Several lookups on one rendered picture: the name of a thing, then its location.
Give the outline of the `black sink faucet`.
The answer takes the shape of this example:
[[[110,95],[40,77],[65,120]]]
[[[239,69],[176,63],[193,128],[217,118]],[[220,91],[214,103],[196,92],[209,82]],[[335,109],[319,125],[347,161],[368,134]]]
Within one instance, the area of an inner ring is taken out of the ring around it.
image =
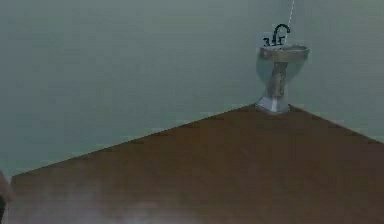
[[[264,45],[265,46],[278,46],[282,45],[282,40],[285,38],[285,36],[281,36],[279,34],[279,31],[281,28],[284,28],[286,30],[286,33],[289,34],[291,32],[290,27],[287,24],[278,24],[273,31],[272,38],[264,37]]]

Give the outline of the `grey pedestal sink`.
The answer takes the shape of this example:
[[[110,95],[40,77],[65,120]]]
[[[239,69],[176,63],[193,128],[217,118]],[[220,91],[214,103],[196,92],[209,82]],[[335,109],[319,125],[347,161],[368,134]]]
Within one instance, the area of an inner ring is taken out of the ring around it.
[[[277,115],[290,110],[285,98],[285,79],[290,63],[304,62],[310,49],[302,45],[276,45],[260,48],[259,58],[272,63],[271,75],[266,80],[265,92],[256,107],[268,114]]]

